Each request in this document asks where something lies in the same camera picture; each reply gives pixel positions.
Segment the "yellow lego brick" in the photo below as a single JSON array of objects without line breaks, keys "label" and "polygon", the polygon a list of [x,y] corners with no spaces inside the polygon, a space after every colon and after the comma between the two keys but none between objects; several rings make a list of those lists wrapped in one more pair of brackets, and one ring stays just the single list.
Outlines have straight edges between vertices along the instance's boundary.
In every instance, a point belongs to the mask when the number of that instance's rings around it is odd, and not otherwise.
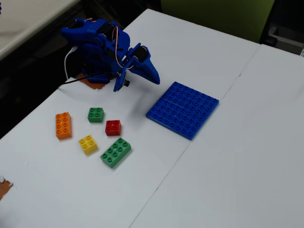
[{"label": "yellow lego brick", "polygon": [[79,140],[79,144],[80,144],[81,148],[83,149],[83,151],[85,152],[85,154],[89,154],[89,153],[93,152],[94,150],[98,149],[98,147],[91,135],[88,135],[87,137]]}]

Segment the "white cable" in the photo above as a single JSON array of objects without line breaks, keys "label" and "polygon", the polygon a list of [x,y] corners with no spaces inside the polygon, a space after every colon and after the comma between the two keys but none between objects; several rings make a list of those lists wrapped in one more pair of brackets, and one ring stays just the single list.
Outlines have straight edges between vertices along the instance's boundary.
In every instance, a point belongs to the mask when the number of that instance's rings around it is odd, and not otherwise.
[{"label": "white cable", "polygon": [[67,76],[67,57],[69,54],[73,53],[74,51],[76,51],[78,49],[77,46],[72,47],[72,49],[67,53],[66,57],[65,57],[65,73],[66,73],[66,79],[68,80],[68,76]]},{"label": "white cable", "polygon": [[123,66],[121,66],[121,65],[119,64],[118,59],[117,59],[118,27],[117,27],[117,26],[115,26],[115,27],[116,27],[115,58],[116,58],[116,62],[118,63],[118,65],[119,65],[121,68],[123,68]]}]

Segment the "orange lego brick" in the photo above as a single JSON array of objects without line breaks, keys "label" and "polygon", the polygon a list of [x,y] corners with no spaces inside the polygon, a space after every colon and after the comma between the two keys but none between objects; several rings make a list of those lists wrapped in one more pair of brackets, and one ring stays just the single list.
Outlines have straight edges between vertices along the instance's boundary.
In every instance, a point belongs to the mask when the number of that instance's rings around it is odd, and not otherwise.
[{"label": "orange lego brick", "polygon": [[72,137],[72,124],[69,113],[56,115],[56,136],[58,139]]}]

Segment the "table surface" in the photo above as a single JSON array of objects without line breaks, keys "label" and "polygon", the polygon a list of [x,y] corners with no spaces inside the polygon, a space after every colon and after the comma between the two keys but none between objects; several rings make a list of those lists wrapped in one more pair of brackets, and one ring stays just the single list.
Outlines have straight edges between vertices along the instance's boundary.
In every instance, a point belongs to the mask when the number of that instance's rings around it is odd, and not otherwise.
[{"label": "table surface", "polygon": [[[149,48],[161,84],[128,72],[130,86],[116,93],[114,80],[101,90],[63,85],[5,135],[0,175],[14,185],[0,202],[1,228],[129,227],[190,145],[145,114],[174,81],[225,100],[260,47],[152,10],[125,31],[132,47]],[[103,123],[88,122],[90,107],[104,109]],[[73,137],[59,141],[55,115],[63,112],[72,116]],[[209,134],[214,117],[196,137]],[[132,150],[110,169],[100,155],[118,138],[105,135],[105,121],[115,119]],[[87,156],[78,140],[89,134],[99,150]]]},{"label": "table surface", "polygon": [[1,0],[0,60],[78,0]]},{"label": "table surface", "polygon": [[131,228],[304,227],[303,72],[262,46]]}]

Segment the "green chair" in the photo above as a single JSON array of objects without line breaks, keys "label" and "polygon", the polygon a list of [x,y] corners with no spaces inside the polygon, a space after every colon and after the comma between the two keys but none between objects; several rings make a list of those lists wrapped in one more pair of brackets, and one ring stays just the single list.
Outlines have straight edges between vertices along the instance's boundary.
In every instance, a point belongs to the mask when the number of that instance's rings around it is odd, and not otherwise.
[{"label": "green chair", "polygon": [[161,0],[162,11],[258,43],[275,0]]}]

